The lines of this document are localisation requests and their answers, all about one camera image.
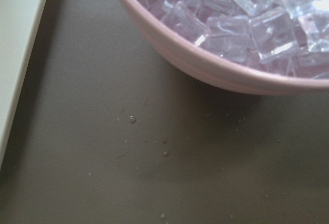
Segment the cream serving tray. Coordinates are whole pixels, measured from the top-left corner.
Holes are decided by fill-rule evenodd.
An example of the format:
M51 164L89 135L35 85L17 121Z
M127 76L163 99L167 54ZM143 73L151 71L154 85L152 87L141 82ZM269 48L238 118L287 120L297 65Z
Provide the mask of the cream serving tray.
M46 0L1 0L1 156Z

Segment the pink bowl of ice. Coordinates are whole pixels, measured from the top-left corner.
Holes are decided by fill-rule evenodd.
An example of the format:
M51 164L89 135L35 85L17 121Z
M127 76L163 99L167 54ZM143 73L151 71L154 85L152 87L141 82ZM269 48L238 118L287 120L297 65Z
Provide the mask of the pink bowl of ice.
M169 63L209 85L249 95L285 96L327 91L327 79L284 77L211 54L161 23L137 0L120 0L145 40Z

